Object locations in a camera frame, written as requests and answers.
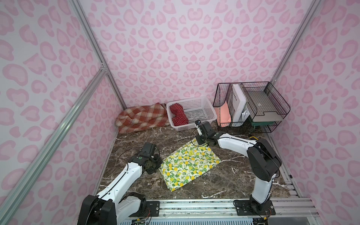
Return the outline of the white book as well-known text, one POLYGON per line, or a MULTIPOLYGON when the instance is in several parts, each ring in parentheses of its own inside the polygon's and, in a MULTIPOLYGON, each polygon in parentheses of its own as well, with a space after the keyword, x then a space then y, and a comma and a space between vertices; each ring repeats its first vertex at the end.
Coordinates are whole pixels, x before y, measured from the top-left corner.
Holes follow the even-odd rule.
POLYGON ((234 126, 240 126, 246 118, 245 106, 247 103, 247 99, 245 94, 243 93, 239 84, 232 85, 232 93, 229 97, 231 100, 229 112, 232 118, 232 123, 234 126))

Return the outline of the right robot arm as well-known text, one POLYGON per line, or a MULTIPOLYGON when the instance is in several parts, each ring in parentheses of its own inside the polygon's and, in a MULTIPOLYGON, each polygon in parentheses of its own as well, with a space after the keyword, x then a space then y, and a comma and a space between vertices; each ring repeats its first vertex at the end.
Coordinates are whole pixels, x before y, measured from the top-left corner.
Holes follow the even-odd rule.
POLYGON ((199 145, 231 150, 249 159, 256 176, 250 206, 260 208, 270 201, 272 182, 279 174, 282 161, 269 142, 263 138, 248 140, 224 132, 216 132, 208 121, 196 121, 196 141, 199 145))

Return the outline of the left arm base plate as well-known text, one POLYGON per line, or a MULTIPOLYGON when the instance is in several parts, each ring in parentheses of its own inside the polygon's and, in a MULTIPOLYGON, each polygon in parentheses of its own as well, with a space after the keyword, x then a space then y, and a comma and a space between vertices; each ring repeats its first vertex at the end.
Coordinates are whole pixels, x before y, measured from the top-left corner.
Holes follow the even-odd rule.
POLYGON ((148 201, 145 195, 131 192, 125 195, 118 204, 121 216, 158 217, 160 201, 148 201))

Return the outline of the white plastic basket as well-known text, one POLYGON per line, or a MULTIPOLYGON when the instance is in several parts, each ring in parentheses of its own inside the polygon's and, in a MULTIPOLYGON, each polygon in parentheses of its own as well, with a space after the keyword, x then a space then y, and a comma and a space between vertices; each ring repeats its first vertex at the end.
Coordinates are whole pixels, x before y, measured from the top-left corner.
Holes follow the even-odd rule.
POLYGON ((209 123, 211 123, 217 119, 216 111, 212 106, 212 104, 210 103, 210 101, 207 99, 207 97, 194 97, 194 98, 169 102, 166 105, 166 110, 170 125, 176 131, 194 129, 196 128, 196 124, 195 124, 196 121, 201 121, 201 122, 208 121, 209 123), (181 126, 174 125, 172 121, 174 114, 171 112, 170 106, 177 103, 183 107, 184 114, 189 120, 188 124, 181 126))

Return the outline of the grey paper tray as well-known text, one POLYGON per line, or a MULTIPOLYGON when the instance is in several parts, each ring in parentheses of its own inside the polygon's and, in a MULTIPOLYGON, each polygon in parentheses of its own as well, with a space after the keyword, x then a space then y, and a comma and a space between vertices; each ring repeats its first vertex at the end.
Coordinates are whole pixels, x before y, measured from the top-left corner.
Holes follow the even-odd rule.
POLYGON ((271 93, 250 91, 248 97, 249 111, 253 122, 280 122, 287 114, 271 93))

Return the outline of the aluminium frame rail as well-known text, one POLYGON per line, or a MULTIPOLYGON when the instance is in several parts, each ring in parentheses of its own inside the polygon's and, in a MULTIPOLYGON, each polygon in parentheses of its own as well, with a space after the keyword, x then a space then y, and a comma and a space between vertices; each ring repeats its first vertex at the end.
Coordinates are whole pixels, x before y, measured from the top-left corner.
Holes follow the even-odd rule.
MULTIPOLYGON (((267 225, 268 219, 300 224, 319 225, 320 215, 309 198, 274 198, 274 216, 238 216, 233 205, 235 199, 170 199, 160 201, 159 216, 153 217, 149 225, 164 224, 249 224, 267 225)), ((133 225, 129 217, 120 225, 133 225)))

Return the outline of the lemon print skirt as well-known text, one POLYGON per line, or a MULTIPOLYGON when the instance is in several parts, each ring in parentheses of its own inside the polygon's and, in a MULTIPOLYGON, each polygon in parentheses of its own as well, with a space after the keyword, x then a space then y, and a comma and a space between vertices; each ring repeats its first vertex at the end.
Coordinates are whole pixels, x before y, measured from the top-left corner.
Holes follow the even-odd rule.
POLYGON ((205 144, 192 139, 163 160, 160 172, 167 188, 175 191, 207 173, 221 159, 205 144))

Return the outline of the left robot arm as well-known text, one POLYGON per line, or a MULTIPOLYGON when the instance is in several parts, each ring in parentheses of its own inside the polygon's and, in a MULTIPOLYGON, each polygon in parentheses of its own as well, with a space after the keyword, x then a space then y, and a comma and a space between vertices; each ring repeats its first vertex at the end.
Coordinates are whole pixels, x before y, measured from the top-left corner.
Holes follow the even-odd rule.
POLYGON ((148 225, 159 216, 159 201, 147 201, 145 195, 128 189, 143 173, 153 174, 163 163, 157 147, 145 143, 142 149, 128 159, 125 168, 102 191, 88 195, 82 202, 79 225, 119 225, 134 217, 133 225, 148 225))

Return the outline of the pink folder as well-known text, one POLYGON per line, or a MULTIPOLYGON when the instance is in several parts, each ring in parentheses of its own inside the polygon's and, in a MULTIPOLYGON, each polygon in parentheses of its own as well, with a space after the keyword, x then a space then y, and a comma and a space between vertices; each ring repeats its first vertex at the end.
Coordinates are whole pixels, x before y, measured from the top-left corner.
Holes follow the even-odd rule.
POLYGON ((232 122, 232 118, 230 115, 230 111, 229 111, 229 107, 227 102, 225 101, 225 103, 219 108, 219 117, 218 117, 218 125, 220 127, 227 127, 230 125, 230 123, 232 122))

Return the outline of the red plaid skirt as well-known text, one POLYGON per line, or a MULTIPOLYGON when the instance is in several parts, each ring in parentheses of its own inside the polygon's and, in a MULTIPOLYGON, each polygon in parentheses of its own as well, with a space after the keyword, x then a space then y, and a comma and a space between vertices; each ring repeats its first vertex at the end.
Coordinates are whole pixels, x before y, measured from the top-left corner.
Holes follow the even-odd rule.
POLYGON ((160 103, 151 106, 134 106, 122 111, 115 125, 119 134, 147 130, 170 125, 167 110, 160 103))

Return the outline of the red polka dot skirt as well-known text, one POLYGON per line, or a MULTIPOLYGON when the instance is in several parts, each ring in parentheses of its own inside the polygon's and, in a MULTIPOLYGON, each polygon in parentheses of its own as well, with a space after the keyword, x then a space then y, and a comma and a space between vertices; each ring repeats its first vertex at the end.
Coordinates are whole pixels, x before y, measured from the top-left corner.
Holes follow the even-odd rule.
POLYGON ((175 103, 169 108, 170 112, 173 114, 172 122, 174 126, 183 126, 189 124, 189 120, 185 115, 183 106, 181 106, 179 103, 175 103))

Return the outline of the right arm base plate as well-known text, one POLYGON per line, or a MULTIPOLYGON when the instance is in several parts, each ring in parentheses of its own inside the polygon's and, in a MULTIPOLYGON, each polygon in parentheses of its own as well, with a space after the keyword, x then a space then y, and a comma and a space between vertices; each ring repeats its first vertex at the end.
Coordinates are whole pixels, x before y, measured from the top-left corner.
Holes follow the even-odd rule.
POLYGON ((274 216, 275 208, 270 199, 260 204, 253 198, 249 200, 234 200, 233 205, 238 216, 274 216))

